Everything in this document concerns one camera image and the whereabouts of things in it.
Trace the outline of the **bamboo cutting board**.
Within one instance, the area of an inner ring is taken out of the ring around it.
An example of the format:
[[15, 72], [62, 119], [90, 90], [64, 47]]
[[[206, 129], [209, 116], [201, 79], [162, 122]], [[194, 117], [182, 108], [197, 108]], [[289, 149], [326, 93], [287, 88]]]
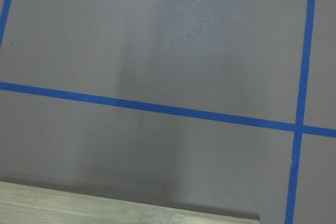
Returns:
[[1, 223], [257, 223], [257, 220], [1, 182]]

